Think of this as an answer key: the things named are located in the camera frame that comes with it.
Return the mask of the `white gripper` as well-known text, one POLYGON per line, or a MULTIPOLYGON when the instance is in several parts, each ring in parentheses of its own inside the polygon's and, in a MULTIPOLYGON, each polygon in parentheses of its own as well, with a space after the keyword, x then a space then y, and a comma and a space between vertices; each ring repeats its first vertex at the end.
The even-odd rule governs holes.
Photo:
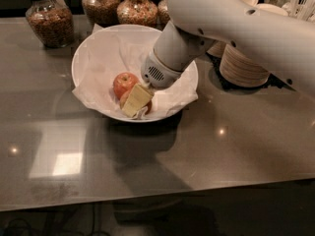
MULTIPOLYGON (((141 76, 143 81, 153 88, 167 89, 180 78, 181 73, 163 65, 151 50, 141 67, 141 76)), ((121 110, 126 116, 134 117, 153 97, 152 90, 142 84, 135 84, 121 96, 121 110)))

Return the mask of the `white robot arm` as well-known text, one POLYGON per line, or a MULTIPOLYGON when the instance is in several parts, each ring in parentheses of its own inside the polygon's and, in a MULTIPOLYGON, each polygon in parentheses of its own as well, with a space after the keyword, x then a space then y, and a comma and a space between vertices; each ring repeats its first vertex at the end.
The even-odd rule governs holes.
POLYGON ((315 26, 241 0, 167 0, 166 24, 141 66, 154 89, 167 89, 197 57, 225 42, 309 97, 315 96, 315 26))

